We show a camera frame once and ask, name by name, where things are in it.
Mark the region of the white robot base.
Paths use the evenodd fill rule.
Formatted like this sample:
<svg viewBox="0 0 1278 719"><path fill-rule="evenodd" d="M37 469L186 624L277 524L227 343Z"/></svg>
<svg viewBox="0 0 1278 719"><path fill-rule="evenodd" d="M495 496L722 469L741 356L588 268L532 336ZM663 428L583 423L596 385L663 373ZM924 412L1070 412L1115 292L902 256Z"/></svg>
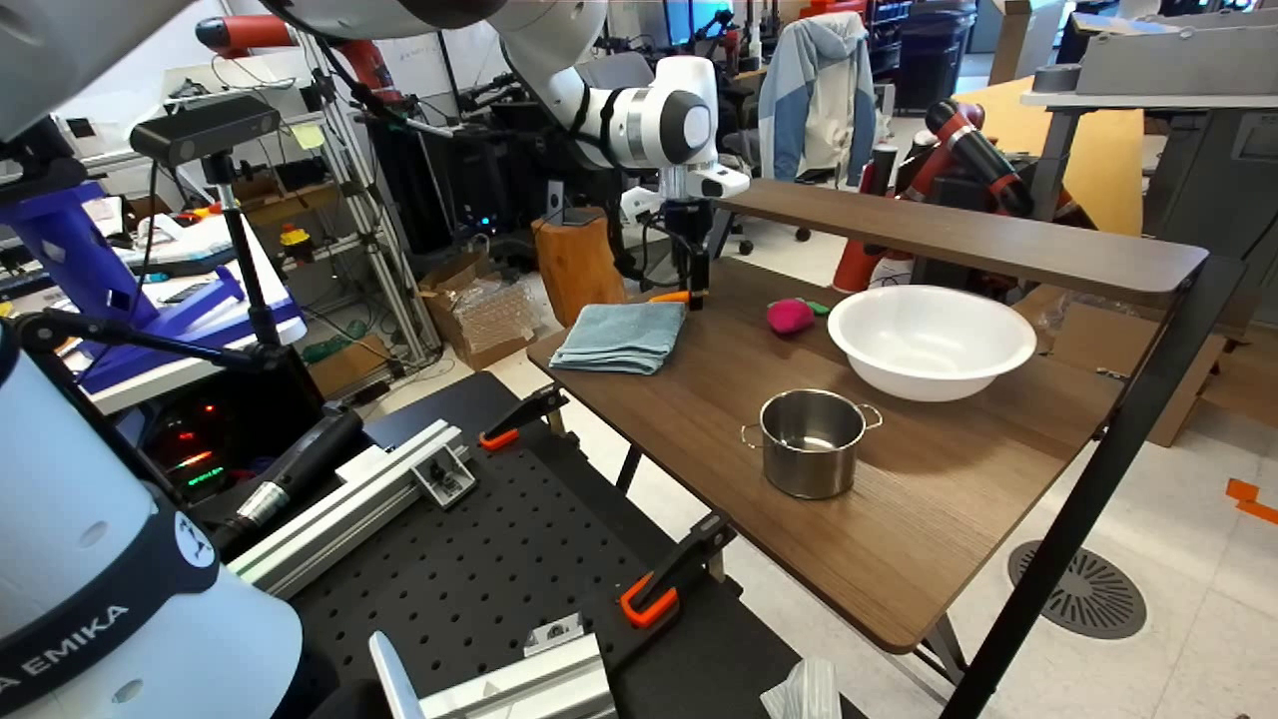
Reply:
<svg viewBox="0 0 1278 719"><path fill-rule="evenodd" d="M298 669L298 617L218 562L8 321L0 719L279 719Z"/></svg>

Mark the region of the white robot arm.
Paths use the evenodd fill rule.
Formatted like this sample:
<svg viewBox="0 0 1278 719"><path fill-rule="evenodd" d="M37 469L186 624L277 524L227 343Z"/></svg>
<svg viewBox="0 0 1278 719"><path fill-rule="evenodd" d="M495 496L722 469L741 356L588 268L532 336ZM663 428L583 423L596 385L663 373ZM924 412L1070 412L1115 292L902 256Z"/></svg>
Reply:
<svg viewBox="0 0 1278 719"><path fill-rule="evenodd" d="M596 167L649 172L628 190L628 219L663 219L688 247L688 308L708 299L716 204L752 190L720 162L720 75L708 56L663 56L648 84L596 90L580 64L597 42L608 0L262 0L315 42L400 42L486 21L513 80Z"/></svg>

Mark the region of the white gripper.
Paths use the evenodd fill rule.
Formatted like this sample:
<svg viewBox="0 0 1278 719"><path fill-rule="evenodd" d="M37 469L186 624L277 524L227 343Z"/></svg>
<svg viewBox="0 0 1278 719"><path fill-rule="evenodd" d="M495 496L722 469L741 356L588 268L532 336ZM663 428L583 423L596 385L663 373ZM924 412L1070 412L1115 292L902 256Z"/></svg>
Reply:
<svg viewBox="0 0 1278 719"><path fill-rule="evenodd" d="M725 166L696 166L696 167L663 167L655 186L633 186L619 195L619 212L628 219L649 219L672 210L700 210L708 200L725 200L752 190L752 178ZM672 266L675 266L675 299L683 308L708 304L711 297L711 268L716 247L701 240L696 251L683 235L672 235Z"/></svg>

